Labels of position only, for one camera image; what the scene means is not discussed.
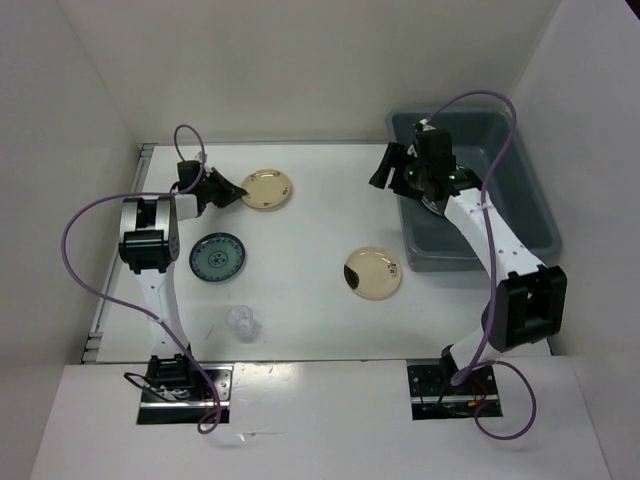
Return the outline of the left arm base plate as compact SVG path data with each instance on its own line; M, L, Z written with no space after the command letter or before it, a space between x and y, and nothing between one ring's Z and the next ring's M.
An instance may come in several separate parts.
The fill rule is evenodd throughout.
M232 364L205 364L205 371L216 386L220 399L219 423L228 424L234 366ZM131 381L139 388L140 402L136 424L149 425L194 425L205 415L213 415L216 405L207 383L196 374L194 386L168 387L149 383L148 374L142 376L127 372Z

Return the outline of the beige dish with flowers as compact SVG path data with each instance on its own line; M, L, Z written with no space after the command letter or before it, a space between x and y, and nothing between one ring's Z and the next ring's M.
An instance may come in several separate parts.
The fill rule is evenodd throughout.
M293 183L282 171L265 168L249 174L241 187L246 191L242 197L246 206L255 210L274 210L288 200Z

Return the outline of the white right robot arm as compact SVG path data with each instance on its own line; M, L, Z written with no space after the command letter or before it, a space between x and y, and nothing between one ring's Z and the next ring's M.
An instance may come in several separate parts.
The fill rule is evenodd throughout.
M464 391L480 365L559 332L565 272L524 246L490 199L488 180L459 166L448 131L423 130L410 146L389 143L369 183L432 204L461 233L489 276L490 297L480 326L442 352L438 377L446 391Z

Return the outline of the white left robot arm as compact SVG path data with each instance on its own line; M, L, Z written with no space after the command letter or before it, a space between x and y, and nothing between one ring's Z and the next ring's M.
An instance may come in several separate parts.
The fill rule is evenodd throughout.
M203 160L181 161L177 173L172 190L123 201L118 253L141 288L143 305L138 310L151 323L149 383L185 400L197 393L206 376L193 359L177 303L179 222L200 217L209 205L225 208L248 192L206 167Z

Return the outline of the blue floral green dish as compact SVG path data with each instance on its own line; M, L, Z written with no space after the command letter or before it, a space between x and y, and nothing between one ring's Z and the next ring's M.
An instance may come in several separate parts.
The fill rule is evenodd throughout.
M192 273L209 283L230 280L240 272L245 260L244 244L226 232L215 232L201 238L194 244L188 257Z

